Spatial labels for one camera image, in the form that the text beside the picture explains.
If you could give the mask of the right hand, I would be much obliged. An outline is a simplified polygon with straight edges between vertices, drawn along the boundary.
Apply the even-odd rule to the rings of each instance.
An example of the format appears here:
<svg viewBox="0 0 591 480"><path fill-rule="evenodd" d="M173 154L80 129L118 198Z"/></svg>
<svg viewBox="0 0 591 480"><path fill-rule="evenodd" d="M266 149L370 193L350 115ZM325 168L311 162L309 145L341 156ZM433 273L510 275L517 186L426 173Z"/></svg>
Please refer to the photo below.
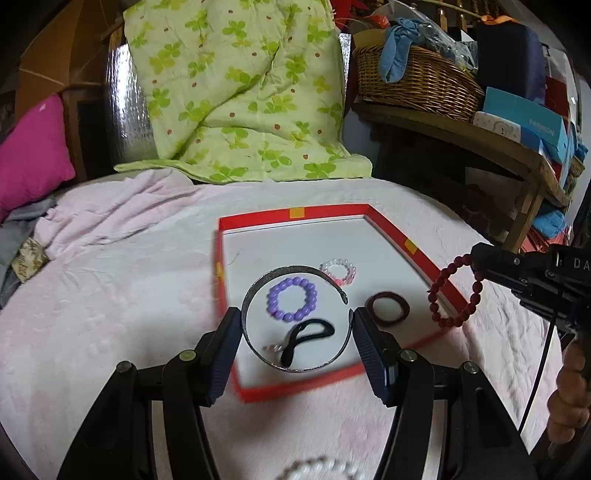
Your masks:
<svg viewBox="0 0 591 480"><path fill-rule="evenodd" d="M547 434L555 444L569 443L589 422L590 386L582 375L585 365L583 348L579 341L573 340L564 351L556 390L547 402Z"/></svg>

